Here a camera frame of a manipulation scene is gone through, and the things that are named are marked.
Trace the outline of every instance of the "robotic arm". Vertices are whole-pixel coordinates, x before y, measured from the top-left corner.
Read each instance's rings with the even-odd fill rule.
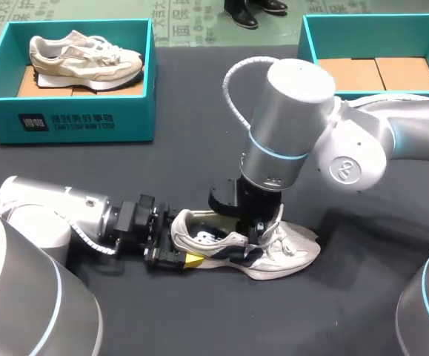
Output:
[[[259,62],[272,65],[249,124],[230,99],[228,85],[238,69]],[[329,185],[351,192],[374,186],[391,159],[429,160],[427,97],[381,94],[342,101],[325,70],[270,57],[234,65],[223,91],[248,141],[241,177],[214,185],[209,203],[220,214],[240,218],[240,232],[272,218],[281,191],[294,184],[309,156]],[[256,243],[255,235],[251,242]]]

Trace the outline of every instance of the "shoe sole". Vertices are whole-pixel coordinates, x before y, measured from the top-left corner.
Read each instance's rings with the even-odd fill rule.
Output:
[[[246,26],[244,24],[240,24],[236,20],[234,20],[233,17],[232,17],[232,15],[230,15],[226,10],[224,12],[230,17],[230,19],[232,20],[232,22],[234,24],[236,24],[237,26],[240,26],[242,28],[247,28],[248,30],[255,30],[256,28],[259,27],[259,24],[256,24],[255,26]]]
[[[286,10],[268,10],[261,5],[254,4],[253,6],[262,9],[263,11],[265,11],[266,13],[269,13],[270,15],[287,15],[287,13],[288,13],[288,9],[286,9]]]
[[[35,82],[39,88],[84,88],[94,93],[113,91],[130,87],[143,79],[143,70],[130,76],[112,82],[97,82],[94,80],[76,78],[73,76],[48,76],[35,70]]]
[[[176,244],[176,241],[172,240],[174,246],[176,249],[180,251],[186,251],[184,248]],[[213,269],[218,267],[232,267],[236,268],[242,272],[244,272],[247,276],[252,278],[253,280],[275,280],[276,278],[282,278],[286,277],[290,274],[296,273],[298,271],[301,271],[304,268],[307,268],[313,261],[316,259],[312,259],[310,262],[305,263],[304,265],[297,266],[295,268],[285,269],[283,271],[254,271],[253,269],[250,269],[245,266],[237,265],[235,263],[232,263],[229,260],[212,260],[207,257],[203,257],[203,261],[201,265],[197,266],[196,268],[200,269]]]

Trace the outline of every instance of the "box label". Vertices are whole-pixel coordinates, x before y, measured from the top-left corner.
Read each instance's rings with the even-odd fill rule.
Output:
[[[20,113],[19,119],[25,131],[49,131],[46,120],[41,113]]]
[[[116,124],[108,113],[51,115],[55,130],[113,130]]]

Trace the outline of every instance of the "shoe lace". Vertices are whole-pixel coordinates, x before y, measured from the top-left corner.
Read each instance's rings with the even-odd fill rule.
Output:
[[[95,53],[90,57],[100,60],[105,65],[114,65],[120,62],[120,53],[122,49],[119,46],[111,44],[108,40],[101,36],[89,36],[93,40]]]
[[[261,248],[262,250],[265,251],[267,256],[269,256],[269,258],[272,260],[273,260],[273,256],[272,256],[271,249],[276,244],[277,241],[281,243],[282,251],[284,254],[288,256],[293,256],[296,253],[296,249],[293,247],[293,244],[291,243],[291,241],[289,241],[289,239],[287,238],[287,233],[280,226],[280,222],[282,221],[282,215],[283,215],[283,204],[280,204],[279,212],[275,220],[273,221],[273,224],[270,225],[260,237],[260,240],[267,240],[267,242],[261,245],[249,245],[251,249]]]

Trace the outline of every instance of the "beige sneaker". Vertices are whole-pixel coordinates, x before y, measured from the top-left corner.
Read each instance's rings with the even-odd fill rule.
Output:
[[[237,219],[185,209],[171,224],[171,240],[177,250],[204,258],[197,268],[233,267],[254,280],[285,277],[308,267],[320,247],[312,231],[281,221],[282,214],[283,205],[260,245],[250,245],[236,232]]]
[[[123,88],[143,77],[140,53],[125,50],[100,36],[72,31],[63,39],[34,36],[30,60],[40,88],[86,87],[94,91]]]

